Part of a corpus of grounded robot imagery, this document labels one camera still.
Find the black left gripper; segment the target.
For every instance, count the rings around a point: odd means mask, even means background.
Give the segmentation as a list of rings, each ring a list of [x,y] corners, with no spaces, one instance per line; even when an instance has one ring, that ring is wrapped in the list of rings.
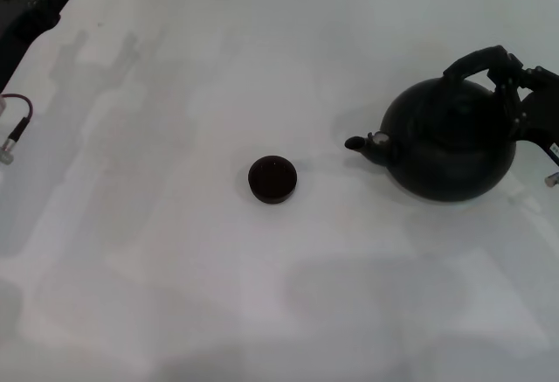
[[[31,44],[54,28],[69,0],[1,0],[1,90]]]

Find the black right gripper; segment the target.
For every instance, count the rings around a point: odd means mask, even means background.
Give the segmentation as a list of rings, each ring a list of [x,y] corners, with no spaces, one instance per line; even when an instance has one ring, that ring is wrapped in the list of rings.
[[[525,69],[507,52],[488,69],[487,77],[500,87],[504,107],[500,132],[535,144],[558,164],[558,75],[541,66]],[[521,102],[518,87],[537,91]]]

